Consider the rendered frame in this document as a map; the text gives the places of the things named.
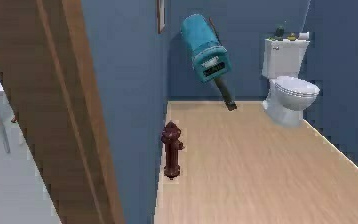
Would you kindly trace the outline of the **dark red fire hydrant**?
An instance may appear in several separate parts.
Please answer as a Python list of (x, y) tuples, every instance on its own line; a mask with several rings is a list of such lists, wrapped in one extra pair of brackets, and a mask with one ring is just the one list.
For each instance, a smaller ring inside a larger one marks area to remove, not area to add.
[(180, 175), (180, 165), (178, 163), (178, 152), (184, 148), (179, 140), (181, 129), (172, 121), (164, 127), (161, 135), (161, 141), (165, 145), (166, 165), (164, 166), (164, 175), (173, 180)]

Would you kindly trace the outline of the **framed wall picture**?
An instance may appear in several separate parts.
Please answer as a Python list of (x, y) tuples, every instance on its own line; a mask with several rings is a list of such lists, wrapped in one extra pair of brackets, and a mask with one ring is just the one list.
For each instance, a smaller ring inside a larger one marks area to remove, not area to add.
[(156, 0), (157, 3), (157, 31), (161, 34), (165, 28), (165, 0)]

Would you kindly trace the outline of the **brown wooden room door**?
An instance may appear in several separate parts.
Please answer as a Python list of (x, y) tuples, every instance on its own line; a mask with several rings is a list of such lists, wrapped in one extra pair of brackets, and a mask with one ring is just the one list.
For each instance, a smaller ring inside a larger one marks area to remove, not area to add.
[(126, 224), (83, 0), (0, 0), (0, 81), (62, 224)]

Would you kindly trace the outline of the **teal mailbox on dark post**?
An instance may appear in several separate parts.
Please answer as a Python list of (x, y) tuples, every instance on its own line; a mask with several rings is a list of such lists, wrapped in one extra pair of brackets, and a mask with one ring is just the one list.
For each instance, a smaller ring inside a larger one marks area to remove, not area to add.
[(203, 83), (213, 81), (229, 111), (237, 108), (222, 76), (231, 71), (228, 51), (219, 40), (215, 26), (201, 14), (187, 16), (180, 33), (191, 54), (192, 68)]

